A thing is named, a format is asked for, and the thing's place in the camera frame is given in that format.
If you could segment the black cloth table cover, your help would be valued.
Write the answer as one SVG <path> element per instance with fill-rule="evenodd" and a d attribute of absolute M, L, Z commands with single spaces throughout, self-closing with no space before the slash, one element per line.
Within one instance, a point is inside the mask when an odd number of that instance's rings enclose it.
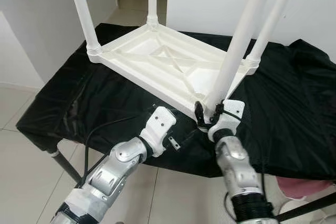
<path fill-rule="evenodd" d="M 336 179 L 335 65 L 308 42 L 269 42 L 254 75 L 231 95 L 245 103 L 238 137 L 256 171 L 305 180 Z M 39 150 L 61 140 L 107 154 L 137 136 L 166 102 L 110 68 L 72 51 L 35 96 L 16 128 Z"/>

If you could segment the white plastic table top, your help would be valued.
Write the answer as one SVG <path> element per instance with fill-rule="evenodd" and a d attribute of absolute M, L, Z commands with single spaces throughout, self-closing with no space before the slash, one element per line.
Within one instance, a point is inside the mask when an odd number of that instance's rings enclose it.
<path fill-rule="evenodd" d="M 145 24 L 104 45 L 91 24 L 82 30 L 91 62 L 107 66 L 192 120 L 197 102 L 211 114 L 214 99 L 228 99 L 261 63 L 260 54 L 238 61 L 226 83 L 218 76 L 228 52 L 177 30 Z"/>

